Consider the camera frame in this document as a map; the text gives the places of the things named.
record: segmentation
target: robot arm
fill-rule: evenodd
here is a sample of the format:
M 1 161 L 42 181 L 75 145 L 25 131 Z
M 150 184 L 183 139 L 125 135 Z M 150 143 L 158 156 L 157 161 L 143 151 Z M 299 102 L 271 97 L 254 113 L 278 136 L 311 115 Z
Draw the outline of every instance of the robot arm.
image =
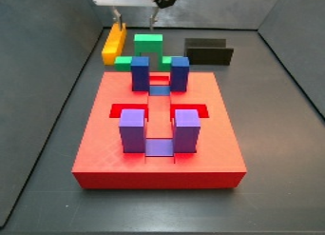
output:
M 165 9 L 174 4 L 175 0 L 94 0 L 94 3 L 99 6 L 109 6 L 115 23 L 119 24 L 122 29 L 122 15 L 118 13 L 115 6 L 125 7 L 153 7 L 154 11 L 149 18 L 149 28 L 153 29 L 153 24 L 157 21 L 155 15 L 158 9 Z

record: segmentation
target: green block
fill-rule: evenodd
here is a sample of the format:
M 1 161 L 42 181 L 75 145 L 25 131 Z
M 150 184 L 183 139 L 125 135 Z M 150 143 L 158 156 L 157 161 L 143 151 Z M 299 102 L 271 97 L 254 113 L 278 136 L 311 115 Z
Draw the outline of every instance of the green block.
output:
M 134 55 L 141 56 L 142 52 L 155 52 L 162 57 L 162 34 L 134 35 Z
M 115 58 L 115 71 L 130 71 L 131 56 L 118 56 Z
M 159 71 L 170 71 L 171 66 L 171 56 L 162 56 L 162 60 L 158 64 Z
M 135 34 L 134 42 L 161 42 L 162 34 Z

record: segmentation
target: toy block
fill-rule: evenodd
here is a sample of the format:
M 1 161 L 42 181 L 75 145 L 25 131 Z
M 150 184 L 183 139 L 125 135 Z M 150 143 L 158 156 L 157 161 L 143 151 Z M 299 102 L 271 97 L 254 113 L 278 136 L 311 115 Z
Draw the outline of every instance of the toy block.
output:
M 188 62 L 186 57 L 171 58 L 170 91 L 186 91 Z
M 161 64 L 158 64 L 159 71 L 170 71 L 171 68 L 171 56 L 162 56 Z
M 150 96 L 169 96 L 170 87 L 169 86 L 149 86 L 149 95 Z
M 146 139 L 146 157 L 171 156 L 174 156 L 171 139 Z
M 114 65 L 117 56 L 122 54 L 125 36 L 126 36 L 125 24 L 122 24 L 119 30 L 119 26 L 115 23 L 110 28 L 106 42 L 101 51 L 103 65 Z
M 226 39 L 186 38 L 183 55 L 190 65 L 230 64 L 232 49 L 226 48 Z
M 145 152 L 145 111 L 142 109 L 121 111 L 119 135 L 123 153 Z
M 115 71 L 130 71 L 131 56 L 118 56 L 115 58 Z
M 165 75 L 163 76 L 157 76 L 157 75 L 149 76 L 149 85 L 150 86 L 167 86 L 169 84 L 170 84 L 169 76 L 165 76 Z
M 149 121 L 146 125 L 147 139 L 171 139 L 173 127 L 169 116 L 169 96 L 149 96 Z
M 184 102 L 192 103 L 196 100 L 198 104 L 206 104 L 208 118 L 199 120 L 195 154 L 174 153 L 174 157 L 163 158 L 146 157 L 145 153 L 122 154 L 119 119 L 109 118 L 107 112 L 111 102 L 126 103 L 125 99 L 118 98 L 122 97 L 123 88 L 130 90 L 130 74 L 103 73 L 71 168 L 79 186 L 117 189 L 236 187 L 246 167 L 212 73 L 190 73 L 186 93 L 171 92 L 170 97 L 147 96 L 150 99 L 166 98 L 166 103 L 170 98 L 174 103 L 182 99 Z M 145 94 L 131 91 L 126 93 L 127 103 L 143 102 L 138 97 L 142 98 Z M 150 99 L 146 99 L 149 112 L 158 112 L 162 108 Z M 169 109 L 163 109 L 163 112 L 171 127 Z
M 195 153 L 199 134 L 199 117 L 194 109 L 176 109 L 174 119 L 174 152 Z
M 130 62 L 131 90 L 149 91 L 149 58 L 134 56 Z
M 134 55 L 141 56 L 142 52 L 155 52 L 162 57 L 162 34 L 134 35 Z

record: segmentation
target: green cube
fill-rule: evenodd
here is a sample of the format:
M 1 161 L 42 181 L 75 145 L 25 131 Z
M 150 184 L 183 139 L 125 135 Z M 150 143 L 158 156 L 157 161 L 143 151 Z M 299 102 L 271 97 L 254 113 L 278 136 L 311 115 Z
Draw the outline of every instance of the green cube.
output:
M 115 71 L 130 71 L 131 56 L 118 56 L 115 58 Z

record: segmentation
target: black block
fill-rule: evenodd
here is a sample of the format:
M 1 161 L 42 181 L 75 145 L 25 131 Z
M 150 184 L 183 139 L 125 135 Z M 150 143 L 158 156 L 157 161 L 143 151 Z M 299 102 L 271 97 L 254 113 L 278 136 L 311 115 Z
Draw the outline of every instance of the black block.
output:
M 230 64 L 232 49 L 226 48 L 226 39 L 186 38 L 183 56 L 190 65 Z

